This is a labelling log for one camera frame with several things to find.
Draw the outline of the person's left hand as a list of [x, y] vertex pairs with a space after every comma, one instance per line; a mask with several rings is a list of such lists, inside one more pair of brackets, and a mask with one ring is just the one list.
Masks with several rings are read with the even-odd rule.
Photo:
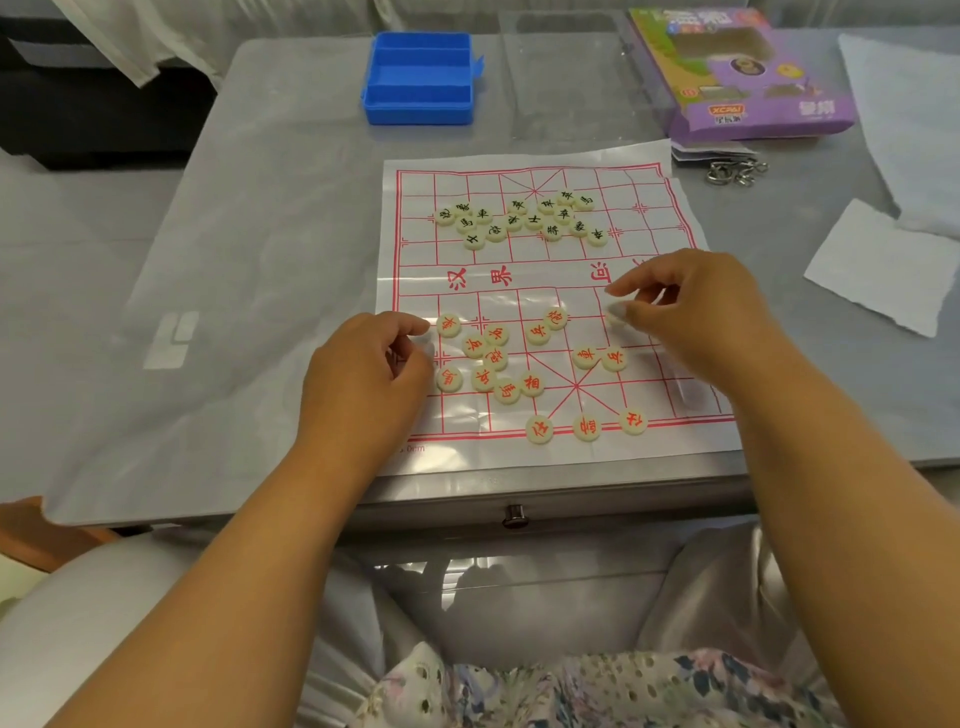
[[342, 323], [313, 353], [303, 380], [294, 450], [364, 480], [397, 455], [428, 391], [394, 383], [393, 343], [420, 337], [429, 322], [409, 313], [362, 313]]

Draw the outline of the person's right hand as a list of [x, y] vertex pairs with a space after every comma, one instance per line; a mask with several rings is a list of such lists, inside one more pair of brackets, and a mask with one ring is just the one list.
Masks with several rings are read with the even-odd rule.
[[759, 285], [735, 257], [681, 249], [650, 258], [606, 286], [614, 301], [671, 305], [660, 342], [697, 378], [734, 396], [790, 348]]

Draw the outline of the person's left forearm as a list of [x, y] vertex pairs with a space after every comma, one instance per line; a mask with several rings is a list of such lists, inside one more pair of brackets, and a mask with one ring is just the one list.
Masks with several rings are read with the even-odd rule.
[[296, 443], [45, 728], [291, 728], [334, 546], [405, 439]]

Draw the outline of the group of red-marked chess pieces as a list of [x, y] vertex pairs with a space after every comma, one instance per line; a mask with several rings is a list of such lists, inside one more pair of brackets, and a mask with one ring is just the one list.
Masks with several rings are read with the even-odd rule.
[[544, 445], [561, 434], [594, 442], [605, 431], [638, 436], [651, 427], [641, 399], [657, 382], [642, 369], [651, 345], [628, 342], [599, 309], [519, 299], [490, 318], [477, 304], [474, 319], [438, 312], [437, 418], [426, 434], [523, 435]]

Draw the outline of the white paper chess board sheet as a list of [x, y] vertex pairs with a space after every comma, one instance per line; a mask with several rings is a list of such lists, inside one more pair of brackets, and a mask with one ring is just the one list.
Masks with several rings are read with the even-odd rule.
[[[498, 318], [522, 302], [554, 305], [594, 315], [614, 297], [605, 288], [643, 261], [678, 250], [707, 249], [680, 181], [669, 141], [560, 155], [474, 155], [387, 160], [382, 167], [380, 249], [376, 309], [408, 312], [428, 321], [438, 366], [436, 318], [452, 310], [474, 319], [478, 302]], [[464, 248], [452, 227], [430, 217], [461, 200], [502, 213], [507, 198], [561, 188], [589, 192], [594, 212], [583, 217], [611, 231], [605, 247], [573, 237], [548, 243], [532, 233], [483, 249]], [[640, 398], [651, 426], [637, 436], [602, 432], [594, 442], [560, 434], [549, 443], [475, 436], [430, 435], [437, 419], [435, 388], [406, 443], [384, 468], [385, 476], [414, 476], [512, 467], [606, 463], [636, 458], [736, 452], [740, 439], [724, 394], [673, 361], [665, 347], [628, 325], [617, 326], [628, 342], [651, 345], [643, 371], [656, 383]]]

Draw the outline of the bunch of metal key clasps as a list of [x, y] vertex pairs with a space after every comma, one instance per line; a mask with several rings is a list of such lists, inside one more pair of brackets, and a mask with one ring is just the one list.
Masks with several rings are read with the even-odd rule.
[[714, 187], [751, 188], [769, 169], [767, 161], [752, 156], [714, 159], [707, 167], [704, 180]]

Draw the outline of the clear plastic table cover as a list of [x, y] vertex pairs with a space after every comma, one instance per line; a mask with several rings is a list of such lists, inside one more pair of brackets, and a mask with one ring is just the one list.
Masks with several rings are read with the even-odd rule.
[[[467, 127], [373, 127], [367, 38], [244, 44], [189, 159], [44, 497], [71, 526], [234, 512], [288, 449], [312, 350], [375, 309], [385, 161], [601, 151], [513, 139], [500, 34]], [[894, 206], [858, 127], [758, 145], [747, 190], [675, 171], [710, 249], [917, 465], [960, 464], [960, 290], [926, 339], [808, 281], [851, 200]]]

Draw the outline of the small stack of white cards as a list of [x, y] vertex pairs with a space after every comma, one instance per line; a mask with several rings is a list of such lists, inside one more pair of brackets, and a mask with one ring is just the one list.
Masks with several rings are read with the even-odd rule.
[[756, 159], [759, 154], [739, 141], [682, 142], [670, 139], [671, 155], [679, 164], [708, 164], [712, 162], [742, 162]]

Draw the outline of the clear plastic tray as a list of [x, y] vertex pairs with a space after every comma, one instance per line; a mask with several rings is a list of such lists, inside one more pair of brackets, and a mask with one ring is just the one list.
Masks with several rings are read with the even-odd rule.
[[498, 13], [520, 143], [599, 148], [662, 140], [624, 9]]

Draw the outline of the purple cardboard game box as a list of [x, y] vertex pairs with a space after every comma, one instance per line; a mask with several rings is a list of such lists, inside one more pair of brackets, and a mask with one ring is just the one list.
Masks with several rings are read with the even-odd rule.
[[667, 139], [818, 138], [858, 120], [849, 92], [822, 83], [747, 6], [634, 7], [632, 57]]

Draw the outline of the blue plastic storage box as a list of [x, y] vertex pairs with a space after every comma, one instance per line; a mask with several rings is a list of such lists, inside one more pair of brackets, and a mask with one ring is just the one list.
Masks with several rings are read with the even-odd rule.
[[361, 103], [372, 126], [469, 126], [485, 68], [462, 31], [382, 31], [370, 43]]

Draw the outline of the floral patterned dress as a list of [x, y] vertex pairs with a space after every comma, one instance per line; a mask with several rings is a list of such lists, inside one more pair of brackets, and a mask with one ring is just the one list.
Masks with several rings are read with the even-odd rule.
[[426, 642], [347, 728], [846, 728], [833, 698], [717, 649], [448, 663]]

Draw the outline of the white satin garment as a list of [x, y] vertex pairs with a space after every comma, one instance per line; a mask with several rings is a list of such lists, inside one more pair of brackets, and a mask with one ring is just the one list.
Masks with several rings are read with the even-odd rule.
[[[0, 728], [45, 728], [218, 535], [161, 529], [42, 580], [0, 619]], [[489, 670], [721, 650], [835, 700], [750, 519], [340, 551], [291, 728], [349, 728], [420, 643]]]

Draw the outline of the black furniture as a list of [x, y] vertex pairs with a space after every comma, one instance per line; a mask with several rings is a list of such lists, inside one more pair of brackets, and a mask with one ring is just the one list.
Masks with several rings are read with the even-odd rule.
[[215, 98], [179, 61], [137, 86], [53, 0], [0, 0], [0, 151], [53, 171], [182, 165]]

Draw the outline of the white hanging cloth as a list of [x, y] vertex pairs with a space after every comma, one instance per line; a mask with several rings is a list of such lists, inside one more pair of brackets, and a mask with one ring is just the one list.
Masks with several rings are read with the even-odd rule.
[[219, 91], [247, 0], [52, 0], [93, 46], [138, 88], [165, 67], [188, 67]]

